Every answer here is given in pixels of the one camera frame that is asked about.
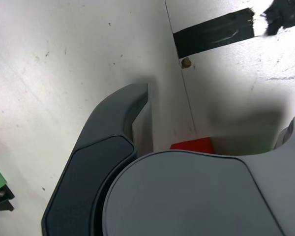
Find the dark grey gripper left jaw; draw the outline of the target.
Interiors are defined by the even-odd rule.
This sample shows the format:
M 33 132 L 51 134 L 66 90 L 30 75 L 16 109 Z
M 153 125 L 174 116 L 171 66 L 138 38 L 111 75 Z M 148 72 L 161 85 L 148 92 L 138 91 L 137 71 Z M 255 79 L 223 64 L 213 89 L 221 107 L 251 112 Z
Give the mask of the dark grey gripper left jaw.
M 116 176 L 138 157 L 132 124 L 148 102 L 148 85 L 130 84 L 90 114 L 41 221 L 45 236 L 101 236 L 103 206 Z

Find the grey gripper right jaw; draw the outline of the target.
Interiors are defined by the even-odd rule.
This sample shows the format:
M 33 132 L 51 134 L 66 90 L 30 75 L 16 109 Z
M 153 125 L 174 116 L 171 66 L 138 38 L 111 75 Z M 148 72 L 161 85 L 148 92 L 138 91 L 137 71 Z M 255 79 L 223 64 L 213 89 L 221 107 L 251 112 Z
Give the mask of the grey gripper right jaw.
M 143 156 L 114 180 L 105 236 L 295 236 L 295 117 L 278 148 Z

